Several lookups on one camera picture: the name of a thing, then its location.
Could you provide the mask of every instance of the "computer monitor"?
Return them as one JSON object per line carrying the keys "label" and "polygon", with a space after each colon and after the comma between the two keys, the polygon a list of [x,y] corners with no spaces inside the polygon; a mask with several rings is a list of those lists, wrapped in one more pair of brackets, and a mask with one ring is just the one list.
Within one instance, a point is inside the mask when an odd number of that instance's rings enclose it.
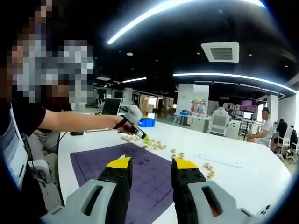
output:
{"label": "computer monitor", "polygon": [[252,118],[251,116],[252,116],[252,113],[244,112],[244,116],[243,117],[245,119],[251,119]]}
{"label": "computer monitor", "polygon": [[121,98],[107,98],[102,114],[117,115],[121,105]]}

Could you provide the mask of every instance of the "white t-shirt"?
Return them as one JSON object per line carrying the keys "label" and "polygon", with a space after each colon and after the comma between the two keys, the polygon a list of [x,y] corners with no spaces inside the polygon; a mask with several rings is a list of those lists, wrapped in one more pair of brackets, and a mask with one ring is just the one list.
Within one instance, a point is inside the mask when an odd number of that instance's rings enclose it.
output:
{"label": "white t-shirt", "polygon": [[272,122],[271,118],[268,118],[268,120],[265,121],[265,123],[263,125],[263,130],[268,131],[268,133],[265,137],[263,137],[263,139],[269,140],[271,138],[272,128],[273,128],[273,122]]}

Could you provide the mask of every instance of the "hand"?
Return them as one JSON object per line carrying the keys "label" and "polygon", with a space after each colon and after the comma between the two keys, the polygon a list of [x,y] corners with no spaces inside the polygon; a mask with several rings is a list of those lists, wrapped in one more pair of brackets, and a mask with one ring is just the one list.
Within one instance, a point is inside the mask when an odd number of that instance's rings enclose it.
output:
{"label": "hand", "polygon": [[254,138],[253,134],[247,136],[247,139],[253,139],[253,138]]}
{"label": "hand", "polygon": [[[120,123],[124,119],[121,116],[112,116],[112,117],[113,117],[114,123],[115,123],[115,125],[112,128],[114,128],[118,123]],[[119,127],[117,130],[120,132],[127,133],[127,134],[132,134],[130,132],[131,127],[132,127],[131,123],[127,121],[123,126]]]}

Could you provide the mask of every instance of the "gray gripper housing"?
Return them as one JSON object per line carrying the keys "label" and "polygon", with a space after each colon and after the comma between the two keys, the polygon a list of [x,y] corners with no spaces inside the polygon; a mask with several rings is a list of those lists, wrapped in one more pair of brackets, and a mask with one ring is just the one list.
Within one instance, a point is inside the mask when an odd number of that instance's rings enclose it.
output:
{"label": "gray gripper housing", "polygon": [[105,224],[106,212],[116,183],[89,180],[42,217],[47,224]]}
{"label": "gray gripper housing", "polygon": [[[214,181],[187,185],[196,205],[198,224],[254,224],[260,221],[245,209],[238,209],[235,199]],[[213,215],[211,203],[218,216]]]}

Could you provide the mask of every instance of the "air conditioning vent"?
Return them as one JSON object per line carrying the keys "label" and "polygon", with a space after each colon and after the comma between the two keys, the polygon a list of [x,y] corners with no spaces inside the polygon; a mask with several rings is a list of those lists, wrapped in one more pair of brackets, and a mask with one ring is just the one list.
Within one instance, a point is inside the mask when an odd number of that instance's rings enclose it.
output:
{"label": "air conditioning vent", "polygon": [[237,42],[202,43],[209,62],[239,62],[240,45]]}

